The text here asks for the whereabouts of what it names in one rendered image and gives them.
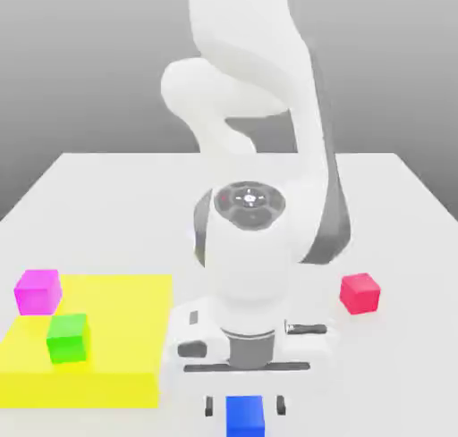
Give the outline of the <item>small blue cube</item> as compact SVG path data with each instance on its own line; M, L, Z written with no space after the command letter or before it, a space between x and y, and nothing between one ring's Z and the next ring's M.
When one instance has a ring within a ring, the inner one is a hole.
M261 396L227 396L225 412L226 437L265 437Z

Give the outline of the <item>small green cube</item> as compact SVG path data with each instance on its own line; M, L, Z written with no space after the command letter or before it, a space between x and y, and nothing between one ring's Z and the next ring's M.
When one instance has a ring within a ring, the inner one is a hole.
M54 365L86 361L89 353L87 315L53 315L46 342L48 354Z

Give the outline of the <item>large yellow box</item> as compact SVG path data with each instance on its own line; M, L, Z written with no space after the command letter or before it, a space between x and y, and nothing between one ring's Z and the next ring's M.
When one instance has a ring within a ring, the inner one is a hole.
M64 275L58 315L84 314L86 361L53 364L48 315L19 315L0 340L0 408L156 408L173 304L169 275Z

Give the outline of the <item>small magenta cube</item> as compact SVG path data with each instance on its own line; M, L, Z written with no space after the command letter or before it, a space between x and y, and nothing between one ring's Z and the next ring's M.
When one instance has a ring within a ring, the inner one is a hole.
M56 269L26 270L14 287L20 315L52 315L63 295Z

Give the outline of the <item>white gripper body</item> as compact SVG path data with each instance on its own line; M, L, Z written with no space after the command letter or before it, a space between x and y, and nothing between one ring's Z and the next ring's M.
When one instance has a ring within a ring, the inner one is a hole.
M321 375L320 361L274 361L252 369L227 363L185 364L173 377L174 387L190 394L276 395L308 388Z

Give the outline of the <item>small red cube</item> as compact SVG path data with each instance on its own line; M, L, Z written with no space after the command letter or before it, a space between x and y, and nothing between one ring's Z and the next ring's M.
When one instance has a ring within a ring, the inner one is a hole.
M377 311L380 287L368 273L346 275L342 278L339 298L351 315Z

